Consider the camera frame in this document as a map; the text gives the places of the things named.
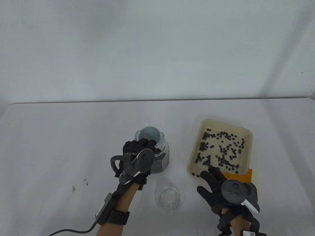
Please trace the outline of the person's right hand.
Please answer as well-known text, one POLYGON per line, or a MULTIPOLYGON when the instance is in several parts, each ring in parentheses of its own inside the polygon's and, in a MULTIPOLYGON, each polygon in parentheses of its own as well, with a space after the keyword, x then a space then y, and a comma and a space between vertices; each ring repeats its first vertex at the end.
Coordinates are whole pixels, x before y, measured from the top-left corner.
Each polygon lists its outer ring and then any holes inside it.
POLYGON ((202 186, 198 186, 197 191, 220 217, 220 224, 229 224, 238 216, 252 224, 258 222, 253 216, 260 212, 257 188, 253 183, 227 179, 217 167, 202 171, 200 177, 208 183, 211 192, 202 186))

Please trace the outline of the person's left hand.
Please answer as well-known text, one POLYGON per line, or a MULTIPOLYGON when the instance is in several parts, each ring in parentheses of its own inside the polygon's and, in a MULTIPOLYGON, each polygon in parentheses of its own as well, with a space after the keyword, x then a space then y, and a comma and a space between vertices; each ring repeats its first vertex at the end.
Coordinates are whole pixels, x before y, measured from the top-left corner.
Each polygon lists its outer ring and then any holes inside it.
POLYGON ((111 168, 115 177, 119 179, 115 197, 125 193, 133 183, 142 190, 151 174, 151 167, 155 157, 155 140, 142 138, 139 141, 128 141, 123 146, 123 155, 116 155, 110 159, 111 168))

